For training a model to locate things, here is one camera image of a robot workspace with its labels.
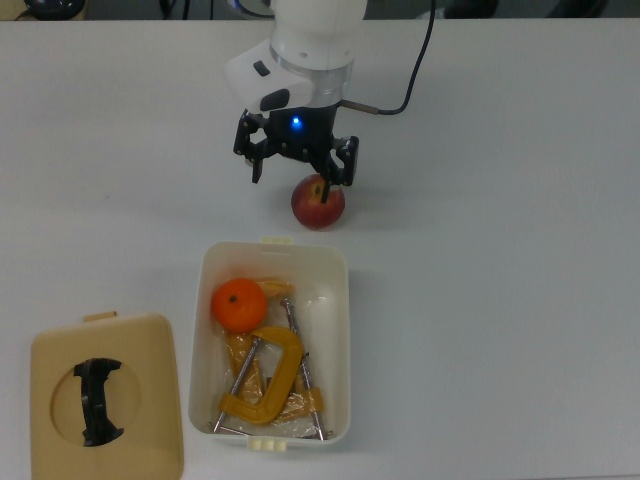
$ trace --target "apple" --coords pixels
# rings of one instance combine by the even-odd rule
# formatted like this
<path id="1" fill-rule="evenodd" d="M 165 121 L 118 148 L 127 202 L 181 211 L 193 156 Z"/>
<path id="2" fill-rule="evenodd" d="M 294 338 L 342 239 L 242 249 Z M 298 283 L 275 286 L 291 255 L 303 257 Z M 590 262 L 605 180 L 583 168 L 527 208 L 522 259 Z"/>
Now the apple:
<path id="1" fill-rule="evenodd" d="M 338 221 L 344 212 L 344 192 L 332 188 L 326 203 L 322 203 L 324 179 L 320 174 L 302 180 L 291 195 L 291 209 L 298 221 L 309 230 L 321 230 Z"/>

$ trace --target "container lid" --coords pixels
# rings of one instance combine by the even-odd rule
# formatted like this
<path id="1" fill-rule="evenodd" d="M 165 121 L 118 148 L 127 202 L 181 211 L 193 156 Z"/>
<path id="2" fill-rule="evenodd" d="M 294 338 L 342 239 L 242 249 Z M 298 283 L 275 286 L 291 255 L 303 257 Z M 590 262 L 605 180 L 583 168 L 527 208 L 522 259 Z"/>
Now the container lid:
<path id="1" fill-rule="evenodd" d="M 173 336 L 156 314 L 89 317 L 31 348 L 34 480 L 176 480 L 184 454 Z"/>

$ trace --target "black object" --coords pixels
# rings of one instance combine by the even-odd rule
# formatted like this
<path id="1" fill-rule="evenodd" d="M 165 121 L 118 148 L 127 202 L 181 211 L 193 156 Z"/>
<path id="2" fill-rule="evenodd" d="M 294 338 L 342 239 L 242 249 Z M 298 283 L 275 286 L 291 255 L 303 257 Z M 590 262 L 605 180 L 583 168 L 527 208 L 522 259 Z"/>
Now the black object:
<path id="1" fill-rule="evenodd" d="M 444 18 L 491 18 L 499 0 L 451 0 L 444 9 Z M 609 0 L 559 0 L 547 18 L 595 18 Z"/>
<path id="2" fill-rule="evenodd" d="M 124 433 L 107 417 L 107 402 L 104 396 L 104 382 L 109 373 L 118 370 L 121 363 L 109 358 L 93 358 L 76 365 L 74 377 L 81 377 L 82 413 L 87 429 L 84 435 L 85 447 L 99 447 L 112 442 Z"/>
<path id="3" fill-rule="evenodd" d="M 85 0 L 24 0 L 24 3 L 38 20 L 69 20 L 82 11 Z"/>
<path id="4" fill-rule="evenodd" d="M 253 166 L 253 183 L 258 183 L 262 176 L 263 160 L 280 154 L 310 164 L 324 178 L 323 203 L 332 185 L 350 186 L 355 177 L 360 142 L 357 137 L 337 139 L 333 136 L 337 110 L 338 105 L 290 108 L 272 111 L 269 118 L 245 110 L 233 149 Z M 258 130 L 264 130 L 267 138 L 254 144 L 251 135 Z M 338 166 L 332 151 L 343 167 Z"/>
<path id="5" fill-rule="evenodd" d="M 256 70 L 256 72 L 258 72 L 258 75 L 260 75 L 261 77 L 267 77 L 271 74 L 271 72 L 269 71 L 269 69 L 267 68 L 267 66 L 264 64 L 262 60 L 254 63 L 253 68 Z"/>
<path id="6" fill-rule="evenodd" d="M 498 0 L 456 0 L 444 9 L 444 17 L 451 19 L 491 18 L 497 8 Z"/>
<path id="7" fill-rule="evenodd" d="M 560 0 L 547 18 L 596 18 L 609 0 Z"/>

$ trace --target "plastic container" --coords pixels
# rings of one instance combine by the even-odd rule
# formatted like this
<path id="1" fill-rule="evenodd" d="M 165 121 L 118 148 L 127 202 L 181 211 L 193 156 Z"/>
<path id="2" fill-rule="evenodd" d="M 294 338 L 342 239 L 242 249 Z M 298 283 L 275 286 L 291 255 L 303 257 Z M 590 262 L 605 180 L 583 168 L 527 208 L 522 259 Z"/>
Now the plastic container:
<path id="1" fill-rule="evenodd" d="M 300 336 L 308 352 L 314 386 L 322 390 L 325 441 L 298 437 L 303 422 L 291 425 L 254 427 L 243 430 L 251 436 L 213 433 L 218 403 L 231 389 L 233 375 L 222 327 L 212 321 L 213 291 L 236 278 L 278 278 L 296 287 L 292 300 Z M 271 301 L 271 325 L 287 325 L 284 309 Z M 350 332 L 348 274 L 344 257 L 334 248 L 286 244 L 220 243 L 209 249 L 202 263 L 189 395 L 189 418 L 193 426 L 224 442 L 247 444 L 253 450 L 286 450 L 289 446 L 330 445 L 347 433 L 351 413 Z"/>

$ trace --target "table surface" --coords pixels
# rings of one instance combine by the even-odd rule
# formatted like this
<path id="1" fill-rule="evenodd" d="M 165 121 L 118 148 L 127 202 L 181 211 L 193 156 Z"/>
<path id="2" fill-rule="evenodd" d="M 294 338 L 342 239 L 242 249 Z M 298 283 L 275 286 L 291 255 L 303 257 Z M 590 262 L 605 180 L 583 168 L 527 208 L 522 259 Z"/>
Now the table surface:
<path id="1" fill-rule="evenodd" d="M 310 173 L 231 153 L 226 60 L 269 23 L 0 25 L 0 458 L 28 478 L 29 349 L 89 313 L 173 325 L 183 478 L 640 473 L 640 21 L 444 21 L 395 118 L 361 140 L 337 228 L 290 212 Z M 366 23 L 350 98 L 401 102 L 426 23 Z M 252 454 L 187 416 L 199 266 L 290 236 L 350 269 L 352 422 Z"/>

